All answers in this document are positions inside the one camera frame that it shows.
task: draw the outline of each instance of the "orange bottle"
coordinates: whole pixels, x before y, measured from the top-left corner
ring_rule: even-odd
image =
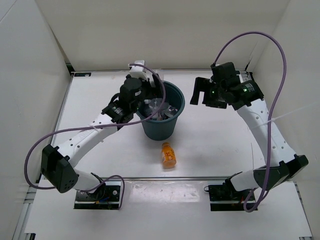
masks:
[[[177,163],[176,155],[174,150],[170,146],[170,143],[164,142],[162,144],[161,156],[162,156],[162,163],[164,168],[170,169],[176,165]]]

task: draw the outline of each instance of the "white table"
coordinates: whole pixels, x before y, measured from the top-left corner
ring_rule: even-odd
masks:
[[[94,72],[74,77],[58,128],[85,126],[119,91],[128,72]],[[82,171],[102,177],[230,176],[264,164],[262,153],[245,122],[228,109],[190,105],[195,77],[210,71],[164,71],[164,79],[185,97],[171,142],[177,156],[173,169],[162,168],[162,142],[145,136],[141,124],[123,127],[98,144],[78,164]],[[56,137],[59,144],[75,133]],[[38,190],[25,232],[36,240],[185,240],[185,239],[299,239],[311,236],[295,185],[273,189],[259,210],[211,212],[203,191],[206,181],[126,181],[121,210],[73,209],[75,190]],[[49,186],[47,180],[41,186]]]

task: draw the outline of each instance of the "bucket contents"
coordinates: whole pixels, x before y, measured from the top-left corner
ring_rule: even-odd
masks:
[[[173,168],[176,165],[176,155],[173,148],[170,146],[170,143],[164,142],[162,144],[161,156],[162,164],[165,169]]]
[[[143,108],[143,114],[147,118],[149,117],[152,112],[159,109],[162,102],[162,98],[154,98],[152,100],[144,100],[144,108]],[[171,106],[168,102],[165,102],[163,106],[161,107],[160,111],[157,112],[153,117],[152,120],[161,121],[166,120],[169,118],[172,118],[176,113],[178,112],[178,109],[174,106]]]

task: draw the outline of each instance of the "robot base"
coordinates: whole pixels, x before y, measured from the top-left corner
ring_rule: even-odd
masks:
[[[239,195],[230,196],[225,191],[225,186],[221,184],[214,184],[210,182],[208,185],[208,192],[210,197],[210,209],[212,212],[219,211],[244,211],[244,200],[248,196],[250,189],[244,190]],[[256,203],[254,194],[247,202],[247,208],[250,209]]]
[[[117,210],[120,203],[120,193],[121,193],[121,183],[112,182],[112,185],[109,185],[108,182],[107,190],[109,198],[103,202],[96,202],[94,199],[90,198],[86,193],[82,194],[81,192],[76,192],[74,200],[74,209],[97,209],[97,210]]]

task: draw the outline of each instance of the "cable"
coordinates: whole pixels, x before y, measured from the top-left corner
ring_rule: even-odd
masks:
[[[282,62],[283,62],[283,73],[282,73],[282,79],[280,82],[280,86],[278,91],[276,92],[276,95],[274,97],[274,100],[272,102],[271,108],[269,110],[269,116],[268,116],[268,123],[267,123],[267,158],[266,158],[266,167],[265,167],[265,175],[264,175],[264,181],[263,181],[263,185],[262,185],[262,190],[260,193],[260,196],[258,198],[258,200],[256,201],[255,205],[250,208],[247,209],[247,201],[249,200],[249,198],[251,197],[251,195],[254,193],[255,189],[252,189],[251,192],[249,193],[249,195],[246,197],[246,199],[244,200],[243,203],[243,208],[247,213],[251,213],[254,210],[257,209],[257,207],[259,206],[259,204],[262,202],[262,200],[267,196],[268,192],[265,194],[265,191],[267,189],[267,184],[268,184],[268,179],[269,179],[269,173],[270,173],[270,162],[271,162],[271,118],[272,118],[272,114],[274,112],[277,100],[279,98],[279,95],[281,93],[281,90],[284,86],[285,83],[285,79],[286,79],[286,74],[287,74],[287,60],[286,60],[286,56],[285,56],[285,52],[282,49],[281,45],[279,44],[279,42],[271,35],[261,32],[261,31],[248,31],[248,32],[244,32],[241,33],[237,36],[235,36],[234,38],[232,38],[231,40],[229,40],[224,46],[223,48],[220,50],[219,54],[216,56],[215,61],[213,64],[216,64],[220,55],[222,54],[222,52],[226,49],[226,47],[232,43],[234,40],[245,36],[245,35],[251,35],[251,34],[258,34],[258,35],[262,35],[267,37],[268,39],[270,39],[272,42],[275,43],[275,45],[278,47],[280,53],[281,53],[281,57],[282,57]]]
[[[151,119],[155,114],[157,114],[157,112],[160,111],[160,109],[162,108],[163,104],[165,103],[165,100],[166,100],[166,88],[165,88],[165,85],[163,83],[163,81],[160,79],[160,77],[158,76],[158,74],[156,74],[152,69],[150,69],[149,67],[145,66],[145,65],[142,65],[142,64],[138,64],[138,63],[130,63],[129,66],[137,66],[137,67],[142,67],[146,70],[148,70],[149,72],[151,72],[156,78],[157,80],[160,82],[161,84],[161,87],[162,87],[162,91],[163,91],[163,96],[162,96],[162,102],[159,106],[159,108],[153,112],[150,116],[148,116],[147,118],[144,118],[140,121],[134,121],[134,122],[128,122],[128,123],[113,123],[113,124],[103,124],[103,125],[96,125],[96,126],[85,126],[85,127],[74,127],[74,128],[67,128],[67,129],[61,129],[61,130],[58,130],[58,131],[54,131],[54,132],[51,132],[43,137],[41,137],[38,141],[36,141],[33,146],[30,148],[30,150],[28,151],[26,157],[25,157],[25,161],[24,161],[24,168],[23,168],[23,173],[24,173],[24,178],[26,180],[26,182],[29,184],[30,187],[33,187],[35,189],[39,189],[39,190],[49,190],[49,189],[55,189],[54,186],[51,186],[51,187],[43,187],[43,186],[37,186],[37,185],[34,185],[30,179],[29,179],[29,176],[28,176],[28,162],[29,162],[29,159],[30,159],[30,156],[33,152],[33,150],[39,145],[39,143],[41,143],[43,140],[53,136],[53,135],[56,135],[56,134],[60,134],[60,133],[65,133],[65,132],[73,132],[73,131],[82,131],[82,130],[90,130],[90,129],[94,129],[94,128],[106,128],[106,127],[121,127],[121,126],[130,126],[130,125],[135,125],[135,124],[140,124],[144,121],[147,121],[149,119]],[[123,180],[123,178],[119,175],[114,175],[114,176],[118,176],[118,178],[120,178],[121,180]],[[96,190],[98,187],[100,187],[102,184],[105,183],[105,181],[107,180],[104,180],[102,183],[100,183],[99,185],[97,185],[96,187],[88,190],[87,192],[90,192],[90,191],[93,191],[93,190]]]

